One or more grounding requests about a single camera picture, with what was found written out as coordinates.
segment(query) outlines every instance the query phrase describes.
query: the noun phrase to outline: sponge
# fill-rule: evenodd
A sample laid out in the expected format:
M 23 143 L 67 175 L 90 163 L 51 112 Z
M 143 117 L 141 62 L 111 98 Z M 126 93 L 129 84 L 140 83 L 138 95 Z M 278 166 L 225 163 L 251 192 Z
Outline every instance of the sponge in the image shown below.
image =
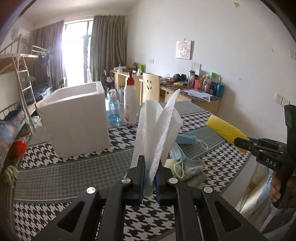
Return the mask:
M 232 145 L 234 145 L 234 139 L 237 137 L 249 140 L 249 138 L 247 138 L 246 135 L 242 133 L 239 129 L 235 128 L 231 124 L 227 123 L 226 121 L 220 119 L 215 115 L 211 115 L 205 125 L 216 131 Z M 247 152 L 246 150 L 238 147 L 237 150 L 244 154 Z

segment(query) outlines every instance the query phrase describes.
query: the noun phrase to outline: screw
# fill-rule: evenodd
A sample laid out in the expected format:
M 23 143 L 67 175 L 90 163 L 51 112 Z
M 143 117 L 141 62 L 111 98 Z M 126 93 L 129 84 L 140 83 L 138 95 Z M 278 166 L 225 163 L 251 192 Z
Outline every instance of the screw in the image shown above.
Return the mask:
M 121 182 L 122 182 L 123 184 L 128 184 L 128 183 L 131 182 L 131 179 L 128 178 L 128 177 L 125 177 L 125 178 L 123 178 L 123 179 L 121 180 Z
M 177 178 L 174 178 L 174 177 L 172 177 L 172 178 L 170 178 L 170 179 L 168 180 L 168 182 L 169 182 L 169 183 L 171 183 L 171 184 L 175 184 L 175 183 L 177 183 L 177 182 L 178 182 L 178 179 L 177 179 Z
M 87 192 L 88 194 L 93 194 L 95 191 L 96 191 L 96 189 L 95 189 L 94 187 L 90 187 L 90 188 L 88 188 L 88 189 L 86 190 L 86 192 Z
M 213 192 L 213 189 L 211 187 L 205 187 L 204 188 L 204 192 L 206 192 L 206 193 L 212 193 Z

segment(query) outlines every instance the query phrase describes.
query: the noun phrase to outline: air conditioner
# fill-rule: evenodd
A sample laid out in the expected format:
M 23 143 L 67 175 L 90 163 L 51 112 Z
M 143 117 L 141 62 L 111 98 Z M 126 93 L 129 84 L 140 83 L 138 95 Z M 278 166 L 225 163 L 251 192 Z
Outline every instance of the air conditioner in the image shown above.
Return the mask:
M 20 36 L 20 34 L 22 34 L 21 38 L 28 40 L 30 37 L 30 31 L 25 30 L 24 28 L 19 28 L 18 31 L 15 30 L 15 34 L 13 36 L 14 39 L 18 38 Z

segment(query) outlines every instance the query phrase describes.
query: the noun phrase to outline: white tissue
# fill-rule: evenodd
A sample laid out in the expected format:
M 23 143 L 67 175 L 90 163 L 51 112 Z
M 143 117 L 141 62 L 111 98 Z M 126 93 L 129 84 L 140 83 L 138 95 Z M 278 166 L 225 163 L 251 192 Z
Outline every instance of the white tissue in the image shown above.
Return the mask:
M 147 100 L 140 111 L 131 168 L 137 166 L 139 155 L 145 157 L 145 196 L 153 193 L 159 160 L 164 166 L 183 123 L 174 108 L 179 92 L 170 97 L 164 108 L 157 101 Z

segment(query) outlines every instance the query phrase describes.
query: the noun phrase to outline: window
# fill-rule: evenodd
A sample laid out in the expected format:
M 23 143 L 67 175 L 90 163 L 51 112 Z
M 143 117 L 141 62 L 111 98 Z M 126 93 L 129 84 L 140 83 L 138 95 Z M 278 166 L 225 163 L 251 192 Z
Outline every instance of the window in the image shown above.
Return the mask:
M 63 60 L 68 86 L 90 81 L 90 41 L 93 21 L 65 24 L 63 35 Z

